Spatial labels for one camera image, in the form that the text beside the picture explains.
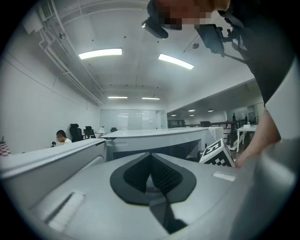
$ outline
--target office chair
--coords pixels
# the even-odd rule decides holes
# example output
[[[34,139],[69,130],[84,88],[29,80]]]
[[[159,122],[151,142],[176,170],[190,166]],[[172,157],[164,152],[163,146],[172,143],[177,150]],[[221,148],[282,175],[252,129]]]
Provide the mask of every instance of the office chair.
[[[85,129],[83,131],[88,138],[96,138],[94,130],[91,126],[85,126]]]
[[[113,132],[116,132],[116,131],[118,131],[117,128],[116,127],[112,127],[111,132],[113,133]]]
[[[78,142],[83,140],[83,135],[81,133],[81,128],[78,128],[78,124],[70,124],[70,134],[72,135],[72,142]]]
[[[211,127],[211,122],[210,121],[200,122],[200,126],[203,128]]]

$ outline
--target white counter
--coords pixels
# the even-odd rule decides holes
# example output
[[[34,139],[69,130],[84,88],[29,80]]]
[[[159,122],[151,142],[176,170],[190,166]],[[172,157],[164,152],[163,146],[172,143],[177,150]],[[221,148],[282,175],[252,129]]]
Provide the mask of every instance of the white counter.
[[[153,149],[175,146],[179,144],[198,142],[197,151],[223,138],[222,127],[194,127],[194,128],[168,128],[151,130],[116,131],[103,138],[110,139],[107,143],[108,159],[115,159],[113,153],[147,151]]]
[[[209,127],[195,127],[195,128],[166,128],[166,129],[147,129],[147,130],[125,130],[116,131],[106,134],[103,138],[115,138],[115,137],[141,137],[141,136],[154,136],[154,135],[170,135],[180,133],[190,133],[208,130]]]

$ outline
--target white desk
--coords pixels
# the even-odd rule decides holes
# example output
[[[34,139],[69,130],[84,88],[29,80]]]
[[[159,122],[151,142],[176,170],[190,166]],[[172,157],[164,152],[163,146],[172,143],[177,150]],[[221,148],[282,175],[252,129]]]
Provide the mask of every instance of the white desk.
[[[96,138],[98,138],[98,137],[100,137],[100,136],[105,135],[106,132],[98,132],[98,133],[94,133],[94,134],[95,134]]]
[[[109,159],[114,158],[113,152],[129,152],[170,147],[178,144],[198,141],[198,150],[223,138],[222,127],[167,128],[148,130],[116,131],[102,138],[111,139],[107,142]]]
[[[105,135],[106,132],[98,132],[98,133],[94,133],[94,134],[95,134],[96,138],[99,138],[99,137]],[[82,135],[84,136],[84,139],[86,139],[86,134],[84,132],[82,133]]]
[[[255,132],[256,131],[257,126],[254,127],[240,127],[237,130],[237,134],[238,134],[238,146],[236,149],[236,152],[239,152],[239,146],[240,146],[240,132],[243,132],[243,144],[244,144],[244,140],[245,140],[245,132]]]

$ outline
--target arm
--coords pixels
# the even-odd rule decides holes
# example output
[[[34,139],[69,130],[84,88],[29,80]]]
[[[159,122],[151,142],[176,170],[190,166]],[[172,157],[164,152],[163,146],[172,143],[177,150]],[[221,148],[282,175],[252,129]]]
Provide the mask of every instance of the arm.
[[[280,135],[276,125],[269,112],[265,109],[251,143],[236,160],[235,165],[242,167],[250,157],[260,154],[265,147],[272,143],[277,143],[279,140]]]

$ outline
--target pipe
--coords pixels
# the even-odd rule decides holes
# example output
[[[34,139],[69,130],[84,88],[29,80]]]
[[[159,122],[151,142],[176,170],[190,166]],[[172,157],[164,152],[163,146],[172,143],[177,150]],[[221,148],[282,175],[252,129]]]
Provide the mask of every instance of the pipe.
[[[81,15],[81,17],[83,16],[83,13],[82,13],[82,11],[81,11],[81,7],[80,7],[80,2],[79,2],[79,0],[78,0],[78,7],[79,7],[79,10],[80,10],[80,15]]]
[[[85,92],[89,93],[89,90],[77,79],[77,77],[70,71],[70,69],[65,65],[65,63],[63,61],[60,60],[60,58],[57,56],[57,54],[52,50],[52,48],[50,48],[50,46],[47,46],[46,49],[52,54],[52,56],[62,65],[62,67],[64,68],[64,73],[69,72],[68,74],[70,74],[74,80],[77,82],[77,84],[79,84],[81,86],[81,88],[83,88],[85,90]],[[97,99],[96,96],[94,96],[94,94],[89,93],[91,96],[93,96],[94,99]]]
[[[40,31],[41,31],[41,33],[44,35],[44,37],[45,37],[47,43],[48,43],[49,45],[51,45],[54,41],[51,41],[51,40],[50,40],[50,38],[48,37],[48,35],[45,33],[45,31],[44,31],[43,29],[40,30]]]
[[[52,22],[49,22],[50,26],[49,28],[55,33],[56,31],[54,30],[54,26]],[[69,57],[69,59],[71,60],[71,62],[77,66],[77,68],[81,71],[81,73],[83,74],[83,76],[87,77],[87,72],[84,71],[82,69],[82,67],[80,67],[77,63],[75,63],[74,59],[70,56],[70,53],[66,50],[66,47],[62,44],[61,40],[59,38],[56,39],[57,42],[59,43],[60,47],[62,48],[62,50],[66,53],[66,55]]]
[[[68,40],[68,42],[69,42],[71,48],[73,49],[73,51],[76,53],[76,50],[75,50],[75,48],[73,47],[73,45],[72,45],[72,43],[71,43],[71,41],[70,41],[70,39],[69,39],[69,37],[68,37],[68,34],[67,34],[67,32],[66,32],[64,26],[62,25],[62,22],[61,22],[61,20],[60,20],[59,15],[58,15],[58,12],[57,12],[57,9],[56,9],[54,0],[51,0],[51,4],[52,4],[53,10],[54,10],[54,12],[55,12],[56,18],[57,18],[57,20],[58,20],[58,22],[59,22],[59,24],[60,24],[60,27],[61,27],[62,31],[64,32],[64,34],[65,34],[65,36],[66,36],[66,39]],[[83,67],[85,68],[85,70],[89,73],[89,75],[90,75],[90,77],[92,78],[92,80],[94,81],[94,83],[95,83],[95,84],[99,87],[99,89],[102,91],[102,94],[105,95],[104,90],[103,90],[103,89],[99,86],[99,84],[96,82],[96,80],[94,79],[94,77],[92,76],[92,74],[89,72],[89,70],[86,68],[86,66],[85,66],[82,62],[81,62],[81,64],[83,65]]]
[[[58,58],[58,56],[53,52],[53,50],[50,48],[50,46],[47,46],[45,49],[43,48],[42,46],[42,43],[45,42],[45,38],[43,36],[43,34],[40,32],[40,35],[42,37],[42,41],[39,42],[39,46],[43,49],[43,51],[48,55],[48,57],[52,60],[52,62],[59,68],[59,70],[61,70],[63,72],[63,74],[65,74],[67,76],[67,78],[79,89],[81,90],[83,93],[85,93],[88,97],[90,97],[92,100],[94,100],[96,103],[101,103],[103,104],[101,101],[99,101],[92,93],[90,94],[89,91],[84,87],[84,86],[81,86],[80,84],[82,83],[78,83],[77,81],[79,81],[78,79],[75,78],[75,81],[72,80],[70,78],[70,76],[68,76],[68,73],[71,73],[70,71],[66,71],[64,69],[64,67],[67,68],[67,66],[60,61],[60,59],[56,59],[56,57]]]

